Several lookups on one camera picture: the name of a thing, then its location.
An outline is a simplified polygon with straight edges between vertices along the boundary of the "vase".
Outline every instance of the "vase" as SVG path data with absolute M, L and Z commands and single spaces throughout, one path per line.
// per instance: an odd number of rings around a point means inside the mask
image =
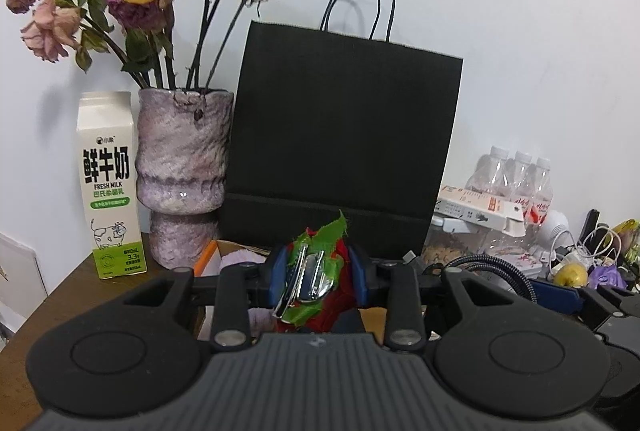
M 150 251 L 163 267 L 192 267 L 216 234 L 233 93 L 140 90 L 136 182 L 151 210 Z

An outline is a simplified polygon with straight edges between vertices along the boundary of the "cow illustration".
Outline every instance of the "cow illustration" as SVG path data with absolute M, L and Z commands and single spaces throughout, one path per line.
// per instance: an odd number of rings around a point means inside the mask
M 121 247 L 127 227 L 121 221 L 116 221 L 110 227 L 103 229 L 94 229 L 94 220 L 91 220 L 91 230 L 94 231 L 95 244 L 98 249 L 106 249 L 107 247 Z

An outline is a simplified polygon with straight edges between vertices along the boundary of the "silver bolt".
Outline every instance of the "silver bolt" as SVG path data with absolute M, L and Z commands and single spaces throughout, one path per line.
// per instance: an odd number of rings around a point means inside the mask
M 213 340 L 220 346 L 235 347 L 244 344 L 246 335 L 238 330 L 222 330 L 213 337 Z
M 411 346 L 419 343 L 422 336 L 415 330 L 402 329 L 391 332 L 390 338 L 396 345 Z

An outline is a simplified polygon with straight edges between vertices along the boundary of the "wooden table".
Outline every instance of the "wooden table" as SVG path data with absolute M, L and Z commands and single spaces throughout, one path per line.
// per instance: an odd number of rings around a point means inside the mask
M 47 330 L 72 319 L 118 295 L 132 289 L 163 269 L 150 256 L 148 272 L 133 276 L 98 279 L 94 258 L 89 255 L 56 288 L 27 319 L 9 344 L 0 353 L 0 429 L 19 431 L 42 411 L 27 380 L 24 360 L 31 345 Z

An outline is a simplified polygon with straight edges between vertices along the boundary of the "white wall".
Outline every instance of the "white wall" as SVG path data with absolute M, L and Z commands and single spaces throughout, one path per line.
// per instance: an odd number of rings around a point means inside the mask
M 341 4 L 332 26 L 363 35 L 373 0 L 356 1 L 360 11 Z M 223 0 L 205 61 L 236 2 Z M 189 64 L 201 3 L 177 3 L 178 69 Z M 325 3 L 271 0 L 262 17 L 313 27 Z M 236 87 L 253 16 L 236 27 L 220 87 Z M 111 56 L 98 56 L 88 78 L 71 61 L 38 61 L 19 39 L 27 17 L 0 17 L 0 232 L 36 250 L 50 291 L 90 249 L 72 153 L 79 94 L 136 90 Z M 554 207 L 576 231 L 591 207 L 612 223 L 640 217 L 640 0 L 398 0 L 392 40 L 465 59 L 445 181 L 463 183 L 495 143 L 552 160 Z

